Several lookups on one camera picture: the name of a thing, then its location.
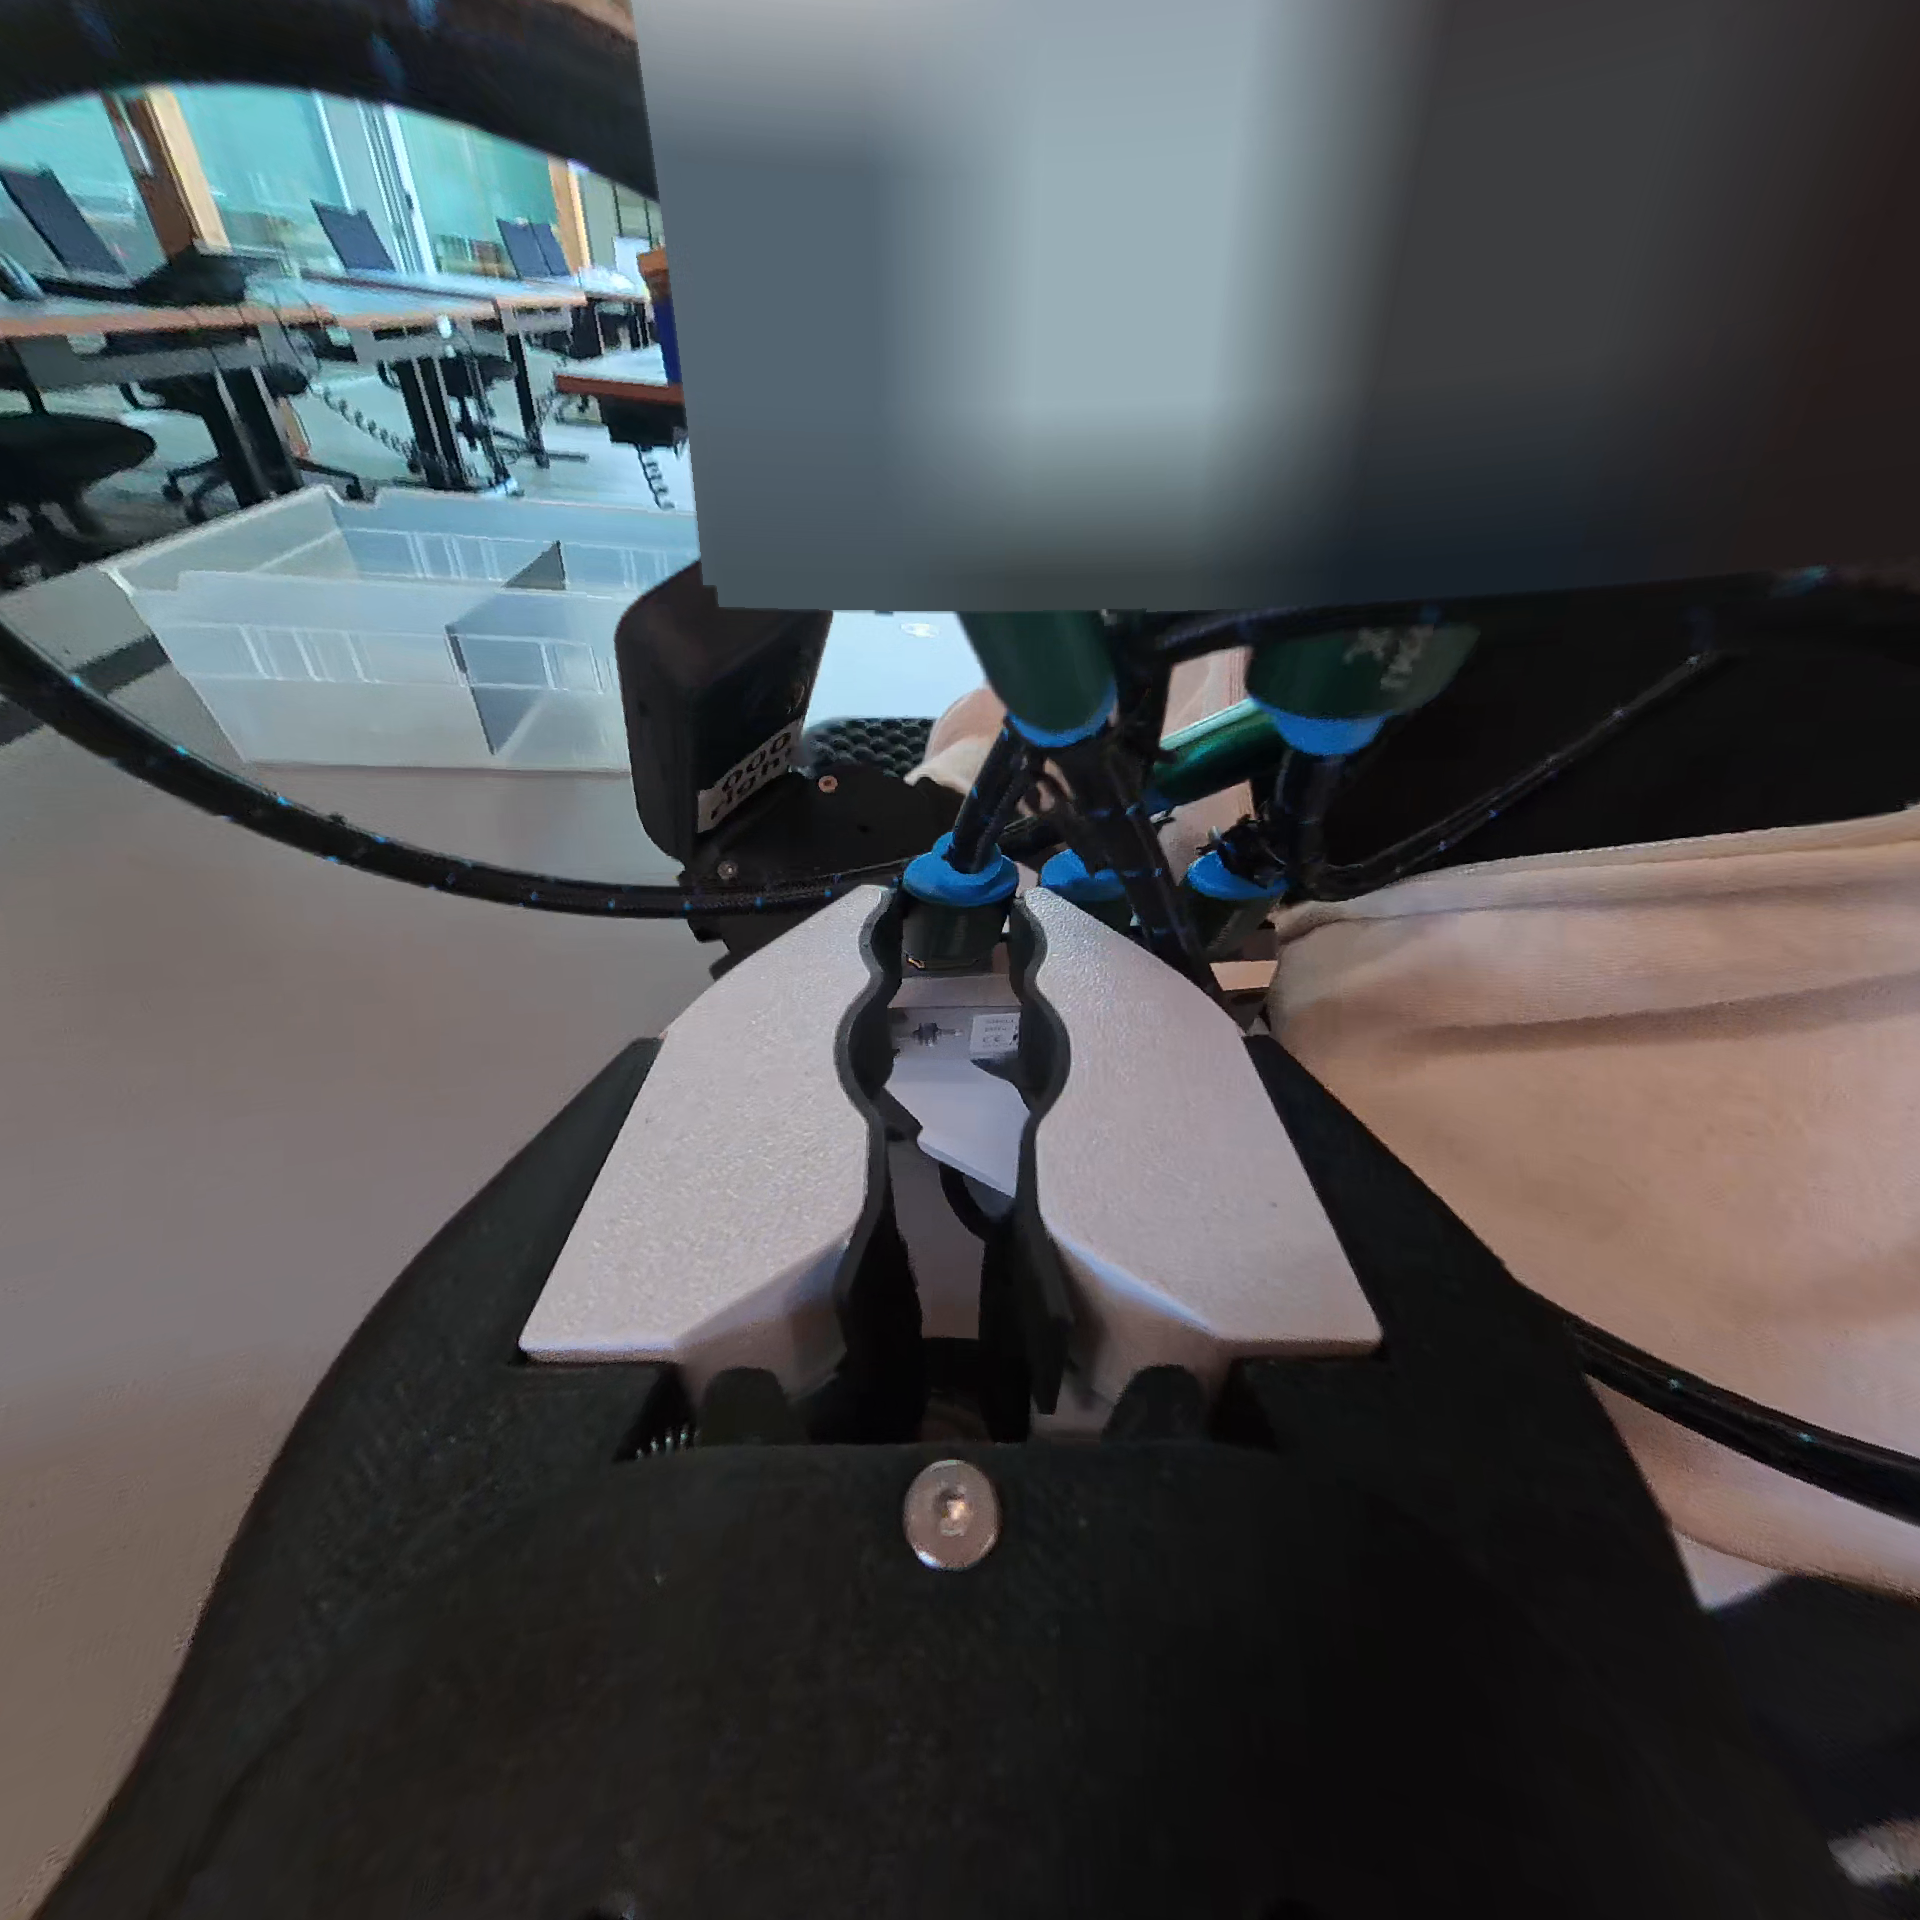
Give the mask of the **clear plastic divided bin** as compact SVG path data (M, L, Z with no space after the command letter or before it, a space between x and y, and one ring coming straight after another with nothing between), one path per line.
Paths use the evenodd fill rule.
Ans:
M245 762L611 775L616 621L697 557L688 512L305 490L104 571Z

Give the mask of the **wooden post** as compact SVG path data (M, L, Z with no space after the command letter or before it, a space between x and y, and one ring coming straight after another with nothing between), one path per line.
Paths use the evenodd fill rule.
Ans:
M109 87L100 102L160 251L225 251L224 214L177 96L168 87Z

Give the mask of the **white labelled adapter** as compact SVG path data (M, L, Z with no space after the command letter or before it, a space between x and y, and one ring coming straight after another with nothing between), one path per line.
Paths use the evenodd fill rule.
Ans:
M973 1338L981 1238L952 1212L943 1172L981 1210L1016 1189L1024 1098L1013 1083L1019 1005L1006 974L910 974L894 997L887 1095L902 1140L888 1144L895 1223L929 1338Z

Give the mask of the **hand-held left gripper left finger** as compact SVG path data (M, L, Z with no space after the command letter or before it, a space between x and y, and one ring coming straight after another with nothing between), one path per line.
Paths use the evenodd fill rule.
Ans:
M768 1374L817 1438L902 1442L928 1397L881 1090L895 891L860 884L662 1032L519 1333L536 1363Z

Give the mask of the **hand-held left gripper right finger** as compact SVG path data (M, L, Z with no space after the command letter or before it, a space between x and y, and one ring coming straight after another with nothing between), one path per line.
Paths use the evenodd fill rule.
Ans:
M1011 916L1024 1126L981 1264L991 1432L1092 1432L1151 1370L1212 1404L1241 1359L1382 1328L1233 1018L1083 907Z

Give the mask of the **white desk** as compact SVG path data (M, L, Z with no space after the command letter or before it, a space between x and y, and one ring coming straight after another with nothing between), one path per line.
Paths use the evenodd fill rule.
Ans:
M11 704L1 773L1 1874L30 1916L348 1334L705 963L683 926L331 869Z

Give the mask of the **person's beige sweater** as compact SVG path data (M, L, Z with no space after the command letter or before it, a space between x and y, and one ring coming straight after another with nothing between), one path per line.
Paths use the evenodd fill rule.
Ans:
M1915 1456L1915 807L1279 919L1267 1019L1524 1286Z

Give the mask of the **black laptop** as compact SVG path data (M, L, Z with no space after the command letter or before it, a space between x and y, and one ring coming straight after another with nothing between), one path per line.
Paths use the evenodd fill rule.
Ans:
M280 271L276 254L189 244L141 277L132 292L136 302L155 306L229 306L246 302L254 280Z

